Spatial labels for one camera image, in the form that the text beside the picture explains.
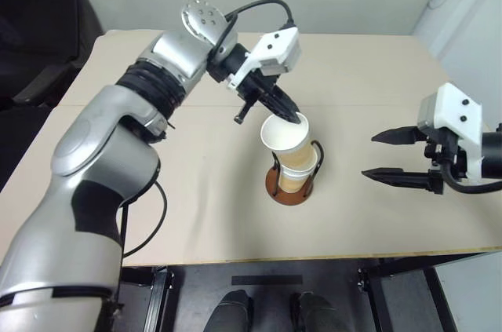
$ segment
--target black chair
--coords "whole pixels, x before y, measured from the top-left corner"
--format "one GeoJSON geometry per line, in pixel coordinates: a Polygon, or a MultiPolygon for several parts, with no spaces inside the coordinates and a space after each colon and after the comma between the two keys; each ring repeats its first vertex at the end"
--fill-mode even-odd
{"type": "Polygon", "coordinates": [[[0,105],[57,105],[101,34],[87,0],[0,0],[0,105]]]}
{"type": "Polygon", "coordinates": [[[49,116],[49,107],[0,111],[0,191],[49,116]]]}

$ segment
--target metal table leg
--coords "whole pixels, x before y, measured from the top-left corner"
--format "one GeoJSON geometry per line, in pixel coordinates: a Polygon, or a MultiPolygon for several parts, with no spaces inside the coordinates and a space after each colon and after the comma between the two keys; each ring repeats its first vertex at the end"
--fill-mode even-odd
{"type": "Polygon", "coordinates": [[[174,308],[176,313],[177,299],[175,303],[168,302],[168,298],[171,298],[171,292],[174,290],[173,280],[174,274],[167,267],[122,268],[121,283],[147,286],[151,290],[143,332],[163,330],[163,326],[168,324],[168,321],[164,320],[168,303],[169,307],[174,308]]]}
{"type": "Polygon", "coordinates": [[[381,279],[383,277],[417,270],[424,272],[427,285],[431,291],[431,296],[441,321],[442,329],[445,332],[457,332],[455,321],[449,310],[445,295],[442,292],[441,283],[438,280],[434,266],[475,255],[479,254],[404,257],[397,260],[381,260],[379,265],[360,268],[358,270],[358,286],[361,291],[366,292],[368,295],[376,332],[393,332],[392,321],[387,302],[385,301],[381,279]]]}

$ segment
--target stacked paper cups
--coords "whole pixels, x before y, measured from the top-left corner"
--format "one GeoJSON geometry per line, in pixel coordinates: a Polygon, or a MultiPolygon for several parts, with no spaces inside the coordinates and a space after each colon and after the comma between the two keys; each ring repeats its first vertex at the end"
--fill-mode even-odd
{"type": "Polygon", "coordinates": [[[307,118],[297,113],[300,124],[287,122],[271,115],[261,126],[261,140],[271,149],[281,163],[279,187],[288,193],[298,192],[314,172],[318,161],[317,151],[310,142],[307,118]]]}

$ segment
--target black shoe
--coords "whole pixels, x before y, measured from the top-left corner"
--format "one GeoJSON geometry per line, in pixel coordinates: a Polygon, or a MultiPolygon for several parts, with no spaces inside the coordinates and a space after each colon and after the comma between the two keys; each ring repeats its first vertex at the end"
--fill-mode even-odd
{"type": "Polygon", "coordinates": [[[289,310],[294,332],[348,332],[335,308],[323,297],[312,292],[293,294],[289,310]]]}
{"type": "Polygon", "coordinates": [[[244,290],[227,293],[214,309],[204,332],[249,332],[253,299],[244,290]]]}

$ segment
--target table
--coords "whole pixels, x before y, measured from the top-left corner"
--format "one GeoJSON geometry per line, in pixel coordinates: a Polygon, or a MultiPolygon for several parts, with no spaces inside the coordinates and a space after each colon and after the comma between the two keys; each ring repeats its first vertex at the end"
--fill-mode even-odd
{"type": "MultiPolygon", "coordinates": [[[[116,82],[158,31],[112,31],[47,119],[0,193],[0,257],[49,183],[52,151],[92,96],[116,82]]],[[[258,34],[240,35],[249,49],[258,34]]],[[[290,258],[386,257],[502,249],[499,194],[443,196],[393,188],[360,174],[379,166],[425,171],[423,145],[372,143],[382,130],[412,125],[423,97],[448,80],[413,37],[301,35],[303,55],[279,85],[311,122],[325,164],[308,201],[274,202],[264,187],[272,165],[260,142],[269,115],[257,105],[239,126],[242,101],[206,76],[175,111],[176,130],[155,145],[166,222],[125,265],[173,265],[290,258]]],[[[152,188],[129,208],[128,250],[156,225],[152,188]]]]}

